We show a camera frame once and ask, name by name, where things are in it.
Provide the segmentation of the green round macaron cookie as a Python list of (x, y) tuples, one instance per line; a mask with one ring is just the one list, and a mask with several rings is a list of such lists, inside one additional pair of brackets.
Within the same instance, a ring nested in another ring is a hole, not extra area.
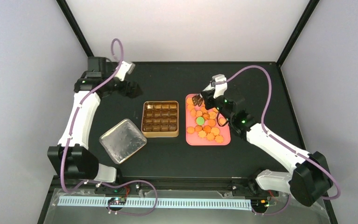
[(197, 125), (202, 126), (205, 123), (205, 119), (202, 116), (200, 116), (196, 118), (195, 122)]

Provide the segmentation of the gold cookie tin box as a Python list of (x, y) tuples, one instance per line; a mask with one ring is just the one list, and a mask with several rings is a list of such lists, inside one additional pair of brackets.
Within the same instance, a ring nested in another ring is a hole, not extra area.
[(143, 105), (141, 131), (147, 138), (174, 138), (179, 135), (179, 103), (146, 101)]

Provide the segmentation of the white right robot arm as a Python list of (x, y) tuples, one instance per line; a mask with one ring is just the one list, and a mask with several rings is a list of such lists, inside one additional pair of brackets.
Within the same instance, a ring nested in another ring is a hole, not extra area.
[(236, 111), (236, 103), (214, 91), (202, 91), (191, 97), (193, 106), (212, 110), (216, 118), (223, 118), (225, 125), (240, 138), (262, 149), (278, 161), (286, 172), (261, 171), (248, 180), (248, 192), (254, 196), (265, 190), (291, 194), (300, 204), (310, 207), (318, 199), (328, 200), (326, 192), (338, 186), (330, 174), (327, 160), (320, 152), (309, 153), (277, 136), (262, 122), (258, 122), (245, 110)]

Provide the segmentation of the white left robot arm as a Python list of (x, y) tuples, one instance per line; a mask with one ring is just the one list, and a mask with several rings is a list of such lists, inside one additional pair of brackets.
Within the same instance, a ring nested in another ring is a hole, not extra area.
[(103, 165), (89, 151), (89, 135), (101, 99), (113, 92), (135, 98), (142, 91), (135, 82), (127, 81), (135, 64), (121, 61), (114, 66), (106, 57), (89, 57), (88, 68), (74, 85), (71, 114), (56, 146), (48, 148), (47, 156), (62, 183), (65, 178), (112, 183), (117, 169)]

